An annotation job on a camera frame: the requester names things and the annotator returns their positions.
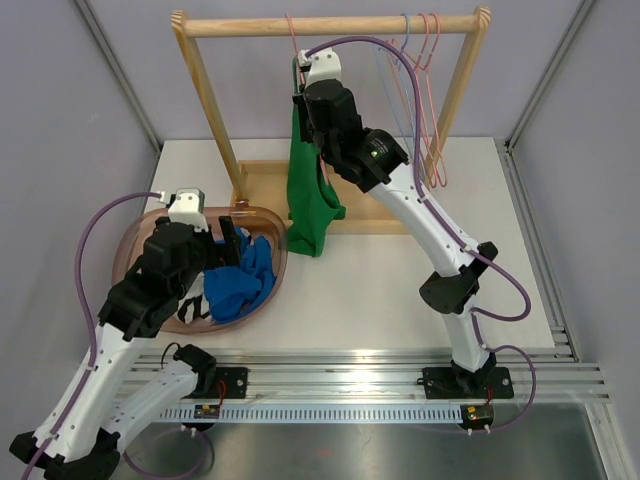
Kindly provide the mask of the blue tank top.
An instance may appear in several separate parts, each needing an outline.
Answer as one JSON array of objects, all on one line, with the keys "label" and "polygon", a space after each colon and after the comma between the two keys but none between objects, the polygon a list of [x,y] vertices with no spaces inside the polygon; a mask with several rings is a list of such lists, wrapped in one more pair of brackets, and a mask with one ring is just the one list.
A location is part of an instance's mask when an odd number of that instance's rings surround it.
[{"label": "blue tank top", "polygon": [[216,324],[252,313],[269,297],[277,280],[268,240],[262,235],[253,237],[245,228],[235,230],[240,238],[240,264],[204,272],[203,295]]}]

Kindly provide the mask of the black white striped tank top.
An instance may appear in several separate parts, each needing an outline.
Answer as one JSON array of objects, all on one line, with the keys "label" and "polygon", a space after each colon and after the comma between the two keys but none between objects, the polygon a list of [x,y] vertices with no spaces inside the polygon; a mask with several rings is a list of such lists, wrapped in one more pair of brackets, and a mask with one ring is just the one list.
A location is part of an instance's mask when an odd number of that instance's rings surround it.
[{"label": "black white striped tank top", "polygon": [[186,296],[179,302],[176,316],[184,324],[210,319],[209,302],[204,295],[203,276],[194,281]]}]

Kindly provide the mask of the green tank top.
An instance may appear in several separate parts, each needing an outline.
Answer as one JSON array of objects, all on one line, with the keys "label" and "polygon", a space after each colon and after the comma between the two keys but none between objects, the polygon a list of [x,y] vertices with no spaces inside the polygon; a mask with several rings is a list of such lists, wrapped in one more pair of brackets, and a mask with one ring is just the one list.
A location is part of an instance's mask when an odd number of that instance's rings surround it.
[{"label": "green tank top", "polygon": [[292,108],[291,141],[286,184],[289,219],[287,245],[292,253],[320,257],[328,228],[343,220],[346,208],[329,180],[318,149],[301,139],[299,107]]}]

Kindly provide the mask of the pink hanger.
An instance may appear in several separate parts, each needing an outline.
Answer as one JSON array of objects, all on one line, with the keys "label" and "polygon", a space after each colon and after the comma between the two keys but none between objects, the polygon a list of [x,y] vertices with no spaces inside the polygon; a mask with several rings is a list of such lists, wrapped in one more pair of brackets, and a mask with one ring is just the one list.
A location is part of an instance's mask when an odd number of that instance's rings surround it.
[{"label": "pink hanger", "polygon": [[[300,52],[299,46],[298,46],[298,41],[297,41],[297,36],[296,36],[296,32],[293,26],[293,21],[291,16],[286,13],[285,14],[285,19],[287,21],[288,24],[288,28],[289,28],[289,33],[291,36],[291,40],[292,40],[292,45],[293,45],[293,50],[294,50],[294,56],[295,59],[293,60],[294,62],[294,71],[298,77],[297,80],[294,81],[295,84],[295,88],[294,91],[296,93],[300,93],[301,92],[301,86],[305,84],[305,77],[304,74],[302,73],[301,67],[299,66],[299,62],[298,62],[298,55]],[[320,166],[320,171],[323,177],[323,180],[326,184],[330,183],[329,180],[329,175],[326,169],[326,164],[324,162],[324,160],[322,159],[322,157],[319,157],[319,166]]]},{"label": "pink hanger", "polygon": [[434,90],[431,82],[431,64],[441,38],[441,22],[435,13],[419,13],[424,26],[424,36],[415,57],[415,75],[422,80],[419,88],[419,112],[421,120],[421,142],[424,164],[427,170],[427,184],[430,189],[446,188],[448,176],[442,154],[442,138],[436,115]]},{"label": "pink hanger", "polygon": [[415,153],[410,140],[414,138],[416,133],[415,112],[419,112],[421,132],[419,156],[424,163],[420,167],[421,177],[427,181],[429,189],[445,188],[448,185],[448,178],[446,166],[441,158],[440,130],[437,126],[429,75],[431,62],[441,38],[441,23],[435,13],[419,14],[426,27],[426,33],[417,56],[413,57],[407,51],[411,36],[410,16],[406,13],[402,13],[401,16],[405,24],[404,37],[401,41],[392,38],[388,43],[397,48],[412,65],[419,87],[418,108],[415,108],[415,101],[409,95],[408,75],[404,73],[401,62],[395,56],[385,55],[387,68],[395,85],[396,96],[390,93],[389,83],[384,74],[379,72],[379,75],[400,137],[405,142],[405,147],[410,154]]}]

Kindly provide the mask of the light blue hanger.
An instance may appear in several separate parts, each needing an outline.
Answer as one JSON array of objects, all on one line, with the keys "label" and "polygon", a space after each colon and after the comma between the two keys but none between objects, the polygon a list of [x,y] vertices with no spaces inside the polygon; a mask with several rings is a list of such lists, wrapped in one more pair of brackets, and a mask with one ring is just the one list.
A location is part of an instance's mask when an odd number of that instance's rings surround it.
[{"label": "light blue hanger", "polygon": [[[394,48],[403,54],[403,58],[412,65],[415,72],[416,63],[411,60],[410,55],[406,51],[411,35],[410,16],[405,12],[403,12],[401,16],[405,23],[403,40],[398,42],[395,38],[391,38],[387,42],[393,44]],[[405,150],[410,154],[410,160],[413,162],[416,150],[414,148],[414,140],[418,138],[416,136],[416,124],[418,122],[415,121],[416,101],[414,99],[409,74],[397,56],[390,54],[381,47],[374,46],[372,49],[378,77],[389,103],[391,115],[395,121],[399,137],[404,142]],[[422,144],[419,146],[418,157],[421,162],[418,167],[419,176],[421,180],[426,180],[428,175],[424,165]]]}]

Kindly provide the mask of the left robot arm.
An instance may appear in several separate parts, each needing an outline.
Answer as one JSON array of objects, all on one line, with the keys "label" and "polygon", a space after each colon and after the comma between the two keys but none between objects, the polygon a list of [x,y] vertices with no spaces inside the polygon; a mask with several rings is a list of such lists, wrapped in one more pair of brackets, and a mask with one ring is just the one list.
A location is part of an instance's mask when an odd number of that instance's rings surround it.
[{"label": "left robot arm", "polygon": [[167,407],[214,390],[215,358],[187,344],[128,400],[113,402],[196,277],[240,261],[232,219],[222,216],[218,222],[220,241],[207,225],[157,220],[142,254],[109,290],[87,355],[63,397],[40,427],[12,441],[9,451],[25,463],[26,475],[40,468],[47,479],[107,479],[131,442]]}]

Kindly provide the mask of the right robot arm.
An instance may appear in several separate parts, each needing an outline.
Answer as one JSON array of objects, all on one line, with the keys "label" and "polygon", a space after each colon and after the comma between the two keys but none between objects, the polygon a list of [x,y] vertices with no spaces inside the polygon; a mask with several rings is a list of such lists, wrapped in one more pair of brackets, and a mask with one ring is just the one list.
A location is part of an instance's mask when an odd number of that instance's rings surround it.
[{"label": "right robot arm", "polygon": [[406,152],[380,129],[365,128],[352,92],[336,79],[303,86],[294,97],[300,111],[300,138],[314,144],[345,181],[382,203],[401,222],[430,259],[434,271],[419,289],[423,302],[440,313],[452,347],[448,367],[423,372],[430,399],[510,398],[507,371],[477,342],[471,309],[487,266],[491,242],[464,242],[456,224],[427,197]]}]

